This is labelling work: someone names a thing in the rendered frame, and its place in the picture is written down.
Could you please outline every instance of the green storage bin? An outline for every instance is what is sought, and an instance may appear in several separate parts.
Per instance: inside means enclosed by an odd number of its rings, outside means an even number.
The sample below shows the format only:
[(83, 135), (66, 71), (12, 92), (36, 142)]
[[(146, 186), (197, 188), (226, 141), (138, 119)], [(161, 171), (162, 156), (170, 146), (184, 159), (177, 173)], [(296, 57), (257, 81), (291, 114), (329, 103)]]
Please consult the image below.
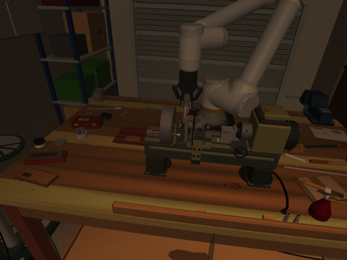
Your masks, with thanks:
[[(83, 73), (83, 79), (85, 82), (87, 98), (89, 99), (93, 95), (92, 90), (95, 88), (94, 74)], [(54, 84), (59, 100), (83, 102), (77, 72), (70, 71), (55, 78)]]
[[(110, 62), (90, 58), (81, 62), (82, 72), (93, 73), (96, 88), (104, 88), (111, 82)], [(76, 65), (72, 64), (71, 71), (76, 72)]]

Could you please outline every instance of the wooden table leg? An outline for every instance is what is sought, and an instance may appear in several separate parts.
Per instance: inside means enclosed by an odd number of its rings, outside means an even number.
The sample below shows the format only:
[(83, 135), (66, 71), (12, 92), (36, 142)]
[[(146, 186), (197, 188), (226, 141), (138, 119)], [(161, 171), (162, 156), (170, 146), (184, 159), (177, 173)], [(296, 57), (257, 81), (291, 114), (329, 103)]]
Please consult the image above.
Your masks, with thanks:
[(39, 219), (22, 217), (17, 207), (1, 206), (35, 260), (59, 260)]

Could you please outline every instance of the yellow-green motor housing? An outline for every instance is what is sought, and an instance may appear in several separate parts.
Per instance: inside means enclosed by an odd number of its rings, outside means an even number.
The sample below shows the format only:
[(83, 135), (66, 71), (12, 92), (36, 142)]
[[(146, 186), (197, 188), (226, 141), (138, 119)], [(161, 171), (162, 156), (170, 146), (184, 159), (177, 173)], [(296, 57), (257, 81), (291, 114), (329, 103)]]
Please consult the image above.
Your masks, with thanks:
[[(265, 120), (289, 121), (290, 116), (282, 106), (259, 104), (259, 112)], [(253, 125), (250, 150), (259, 153), (282, 154), (291, 132), (290, 126), (268, 125), (260, 123), (254, 110), (249, 118)]]

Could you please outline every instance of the workbench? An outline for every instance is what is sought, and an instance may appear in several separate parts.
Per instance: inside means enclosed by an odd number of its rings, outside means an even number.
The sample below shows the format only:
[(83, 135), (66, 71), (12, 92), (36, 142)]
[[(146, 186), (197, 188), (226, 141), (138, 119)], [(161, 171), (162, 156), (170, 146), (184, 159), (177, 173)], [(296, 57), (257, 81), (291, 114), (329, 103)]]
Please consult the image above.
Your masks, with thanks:
[[(347, 191), (347, 166), (309, 162), (345, 161), (347, 147), (306, 149), (304, 155), (298, 155), (307, 161), (305, 164), (281, 156), (274, 172), (285, 184), (289, 197), (287, 212), (291, 213), (288, 222), (283, 222), (280, 210), (286, 200), (276, 178), (271, 188), (249, 187), (240, 177), (240, 166), (209, 162), (193, 165), (177, 159), (171, 159), (166, 177), (145, 175), (144, 146), (139, 145), (144, 136), (113, 140), (123, 127), (149, 129), (158, 125), (161, 110), (148, 110), (146, 105), (175, 106), (176, 121), (182, 122), (179, 101), (105, 96), (103, 102), (81, 106), (45, 137), (45, 148), (33, 147), (0, 174), (0, 204), (36, 260), (58, 259), (40, 219), (216, 245), (345, 258), (347, 205), (331, 203), (332, 216), (327, 222), (313, 219), (308, 213), (312, 202), (294, 178), (330, 176)], [(88, 110), (115, 106), (123, 109)], [(89, 129), (83, 140), (89, 145), (84, 145), (76, 138), (71, 122), (75, 116), (90, 112), (94, 116), (112, 113), (113, 117), (104, 120), (103, 132), (92, 135), (97, 129)], [(338, 143), (315, 138), (309, 128), (312, 125), (302, 112), (288, 113), (302, 129), (299, 144)], [(235, 117), (236, 123), (247, 120)], [(335, 122), (333, 127), (322, 127), (347, 133)], [(66, 138), (67, 143), (55, 146), (58, 138)], [(58, 150), (68, 151), (65, 162), (30, 166), (59, 175), (48, 187), (15, 179), (25, 169), (23, 162), (29, 153)], [(303, 168), (321, 172), (299, 170)], [(293, 223), (297, 214), (301, 215), (300, 221)], [(262, 215), (275, 215), (275, 220), (263, 219)]]

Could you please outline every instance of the black jar lid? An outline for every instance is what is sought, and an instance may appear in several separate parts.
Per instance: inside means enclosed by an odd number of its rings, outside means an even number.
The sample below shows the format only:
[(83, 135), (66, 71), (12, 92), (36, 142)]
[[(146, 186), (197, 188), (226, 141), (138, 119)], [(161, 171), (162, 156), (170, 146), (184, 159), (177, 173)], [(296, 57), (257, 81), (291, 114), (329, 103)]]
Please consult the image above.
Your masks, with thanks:
[(43, 145), (45, 143), (43, 137), (35, 138), (33, 142), (34, 142), (34, 145)]

